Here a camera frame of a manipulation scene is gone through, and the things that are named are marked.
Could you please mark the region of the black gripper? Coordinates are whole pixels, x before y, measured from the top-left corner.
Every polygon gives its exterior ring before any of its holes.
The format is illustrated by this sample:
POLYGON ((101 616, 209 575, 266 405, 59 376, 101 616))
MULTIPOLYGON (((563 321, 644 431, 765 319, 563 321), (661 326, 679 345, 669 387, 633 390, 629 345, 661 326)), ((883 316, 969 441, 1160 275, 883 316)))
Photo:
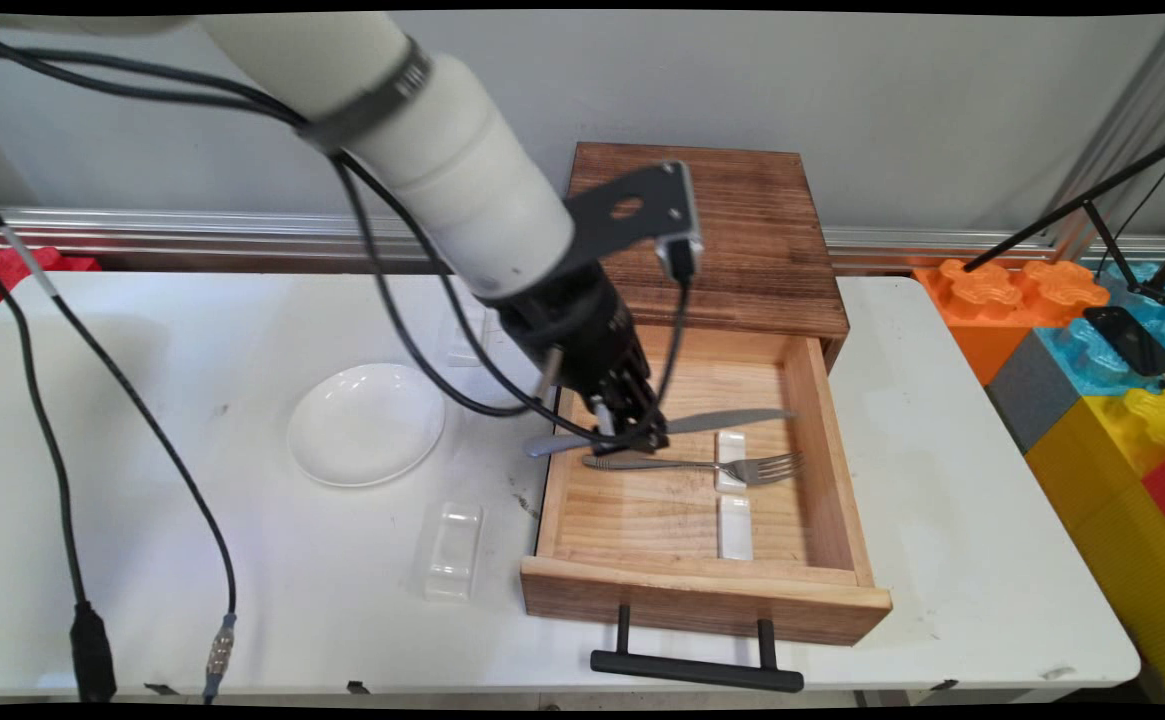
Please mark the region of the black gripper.
POLYGON ((592 433, 608 437, 587 443, 594 454, 656 454, 670 447, 631 310, 601 264, 492 301, 490 308, 535 365, 545 366, 550 350, 562 351, 556 383, 586 400, 596 418, 592 433))

